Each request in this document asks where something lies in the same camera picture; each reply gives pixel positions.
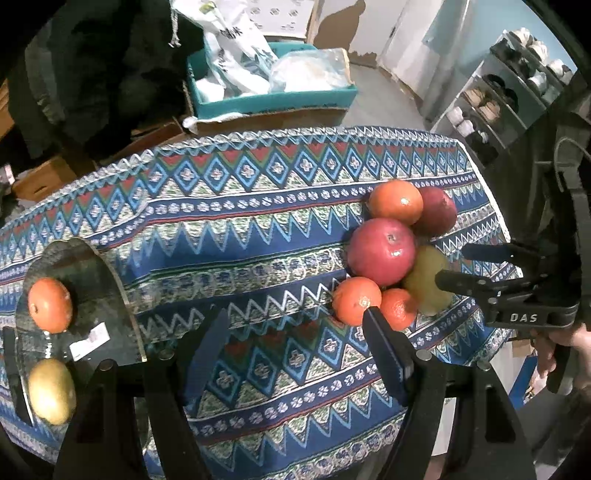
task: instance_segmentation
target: yellow fruit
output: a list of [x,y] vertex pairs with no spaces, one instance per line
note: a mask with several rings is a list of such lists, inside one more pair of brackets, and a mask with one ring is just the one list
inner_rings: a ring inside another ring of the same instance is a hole
[[416,300],[418,311],[423,315],[436,315],[452,302],[452,293],[439,290],[435,285],[435,275],[448,269],[446,256],[437,248],[432,245],[417,248],[413,269],[404,278],[402,285]]
[[74,381],[55,358],[41,360],[29,374],[29,400],[38,417],[53,425],[68,421],[76,408]]

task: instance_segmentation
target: plastic bag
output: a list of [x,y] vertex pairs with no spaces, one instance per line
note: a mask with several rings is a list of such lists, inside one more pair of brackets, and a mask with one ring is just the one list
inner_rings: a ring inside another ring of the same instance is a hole
[[353,85],[344,48],[291,51],[275,62],[270,92],[334,90]]
[[[173,0],[172,7],[203,28],[207,64],[231,96],[268,93],[277,56],[246,14],[246,0]],[[243,56],[256,64],[254,72],[241,65]]]

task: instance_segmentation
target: apple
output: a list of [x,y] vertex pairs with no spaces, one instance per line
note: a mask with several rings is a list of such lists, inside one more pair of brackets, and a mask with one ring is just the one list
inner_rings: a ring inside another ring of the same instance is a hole
[[353,232],[347,263],[355,275],[388,287],[404,278],[413,266],[414,255],[410,228],[393,218],[374,218]]
[[413,269],[404,278],[402,286],[408,290],[418,303],[418,311],[423,315],[436,315],[449,307],[453,294],[439,290],[435,284],[435,275],[441,270],[448,270],[449,262],[437,248],[421,245],[417,248]]
[[457,209],[453,199],[437,187],[421,187],[423,212],[413,225],[417,235],[442,236],[456,224]]

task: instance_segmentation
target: shoe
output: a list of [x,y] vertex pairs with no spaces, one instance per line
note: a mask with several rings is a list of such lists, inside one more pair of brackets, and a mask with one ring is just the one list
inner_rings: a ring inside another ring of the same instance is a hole
[[527,60],[523,58],[521,53],[510,46],[509,40],[506,38],[495,43],[490,48],[490,51],[501,62],[513,70],[523,81],[526,81],[535,73],[530,64],[527,63]]
[[481,106],[478,110],[490,124],[495,123],[501,116],[501,107],[494,100],[488,101],[486,105]]
[[568,68],[564,62],[560,59],[552,60],[548,65],[546,65],[552,73],[560,80],[564,76],[564,68]]
[[454,127],[457,127],[464,121],[464,113],[460,107],[452,108],[447,113],[447,119],[452,123]]
[[546,93],[542,95],[542,100],[547,104],[547,105],[551,105],[552,102],[554,102],[558,96],[560,95],[560,91],[554,87],[553,85],[550,85],[548,87],[548,90],[546,90]]
[[486,98],[485,93],[479,88],[471,88],[466,90],[464,95],[466,95],[466,99],[474,108],[481,106]]
[[527,28],[521,27],[519,30],[513,30],[509,32],[513,38],[515,38],[524,47],[528,47],[534,41],[534,37],[531,36],[530,31]]
[[517,94],[510,88],[505,89],[504,96],[505,103],[511,107],[515,113],[519,113],[519,102],[517,100]]
[[498,75],[489,73],[488,75],[484,75],[482,80],[498,94],[501,94],[505,90],[505,81]]
[[542,42],[536,40],[527,49],[539,59],[542,65],[548,63],[548,47]]
[[564,75],[562,75],[562,78],[560,79],[560,81],[562,83],[564,83],[565,85],[568,85],[570,83],[570,81],[572,80],[574,73],[566,65],[563,67],[563,70],[564,70]]
[[504,62],[514,61],[517,57],[520,57],[520,54],[511,47],[509,40],[506,38],[499,40],[490,48],[490,50],[500,61]]
[[527,84],[530,88],[537,92],[540,96],[545,94],[548,89],[548,79],[544,72],[537,71],[535,75],[527,79]]
[[497,95],[499,95],[503,101],[511,107],[511,109],[517,113],[519,106],[517,102],[517,94],[510,88],[505,88],[505,81],[498,75],[489,73],[482,77],[482,80],[492,89]]
[[478,156],[478,160],[486,166],[499,156],[496,148],[488,141],[488,135],[482,131],[472,132],[466,137],[466,143]]
[[474,131],[474,124],[470,120],[464,120],[456,129],[461,136],[466,138]]

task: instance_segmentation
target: red apple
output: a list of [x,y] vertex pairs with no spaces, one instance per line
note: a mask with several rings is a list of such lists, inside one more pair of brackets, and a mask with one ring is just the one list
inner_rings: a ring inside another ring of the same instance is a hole
[[429,237],[445,235],[456,224],[456,204],[437,187],[421,187],[418,191],[423,197],[423,212],[413,230]]
[[393,218],[374,218],[354,231],[347,263],[355,275],[388,287],[409,272],[414,255],[414,235],[410,228]]

